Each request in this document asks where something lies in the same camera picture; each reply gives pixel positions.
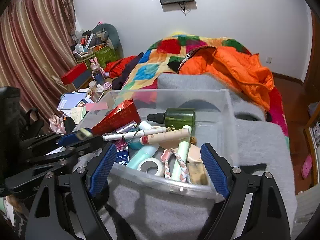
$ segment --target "wall outlet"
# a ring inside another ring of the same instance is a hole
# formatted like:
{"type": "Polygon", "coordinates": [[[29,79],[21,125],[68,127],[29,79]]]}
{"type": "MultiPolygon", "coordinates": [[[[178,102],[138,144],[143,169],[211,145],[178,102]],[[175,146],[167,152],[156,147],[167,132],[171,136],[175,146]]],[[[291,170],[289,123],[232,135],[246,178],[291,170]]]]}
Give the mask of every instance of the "wall outlet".
{"type": "Polygon", "coordinates": [[[269,64],[271,64],[271,60],[272,60],[272,57],[267,57],[266,62],[269,63],[269,64]]]}

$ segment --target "red box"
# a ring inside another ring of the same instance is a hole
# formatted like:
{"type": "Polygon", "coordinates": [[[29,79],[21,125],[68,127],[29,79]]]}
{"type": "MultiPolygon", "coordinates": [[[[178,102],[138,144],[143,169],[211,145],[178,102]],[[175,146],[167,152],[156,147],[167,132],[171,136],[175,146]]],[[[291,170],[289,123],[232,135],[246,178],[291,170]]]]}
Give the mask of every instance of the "red box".
{"type": "Polygon", "coordinates": [[[87,65],[82,62],[72,69],[70,69],[66,74],[64,74],[60,79],[64,85],[71,84],[78,76],[87,70],[87,65]]]}

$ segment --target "orange puffer jacket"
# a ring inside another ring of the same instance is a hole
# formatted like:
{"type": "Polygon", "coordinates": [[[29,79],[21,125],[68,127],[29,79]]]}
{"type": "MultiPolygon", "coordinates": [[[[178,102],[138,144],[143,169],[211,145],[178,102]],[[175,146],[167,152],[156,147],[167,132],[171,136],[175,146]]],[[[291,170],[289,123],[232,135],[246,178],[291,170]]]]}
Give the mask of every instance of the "orange puffer jacket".
{"type": "Polygon", "coordinates": [[[259,55],[237,52],[233,47],[199,49],[179,69],[179,74],[209,73],[236,92],[243,92],[265,110],[270,109],[269,92],[274,82],[270,69],[263,67],[259,55]]]}

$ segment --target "clear plastic storage box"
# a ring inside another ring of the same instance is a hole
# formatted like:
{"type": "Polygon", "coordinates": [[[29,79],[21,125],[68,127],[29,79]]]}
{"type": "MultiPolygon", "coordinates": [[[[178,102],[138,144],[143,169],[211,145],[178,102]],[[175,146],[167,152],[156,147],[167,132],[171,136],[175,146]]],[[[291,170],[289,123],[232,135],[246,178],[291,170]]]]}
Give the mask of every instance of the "clear plastic storage box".
{"type": "MultiPolygon", "coordinates": [[[[196,110],[196,126],[192,136],[197,139],[197,146],[210,143],[219,156],[226,158],[231,166],[238,166],[236,143],[236,128],[229,90],[119,90],[108,92],[100,102],[106,102],[107,110],[90,111],[77,125],[80,128],[92,128],[106,114],[125,99],[133,98],[142,121],[147,120],[148,114],[165,112],[167,108],[194,108],[196,110]]],[[[159,148],[154,157],[163,152],[159,148]]],[[[149,186],[166,192],[175,192],[198,198],[212,198],[220,201],[222,196],[217,194],[214,187],[177,182],[154,175],[133,170],[115,163],[112,174],[127,179],[133,183],[149,186]]]]}

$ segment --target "notebook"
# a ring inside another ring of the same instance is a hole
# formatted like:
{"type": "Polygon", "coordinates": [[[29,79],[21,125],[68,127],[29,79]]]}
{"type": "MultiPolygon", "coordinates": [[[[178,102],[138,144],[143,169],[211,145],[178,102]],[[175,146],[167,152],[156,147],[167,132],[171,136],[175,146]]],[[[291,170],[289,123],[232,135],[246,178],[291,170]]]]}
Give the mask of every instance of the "notebook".
{"type": "Polygon", "coordinates": [[[59,105],[58,110],[71,110],[75,107],[81,100],[85,99],[88,92],[77,92],[77,93],[66,93],[63,95],[59,105]]]}

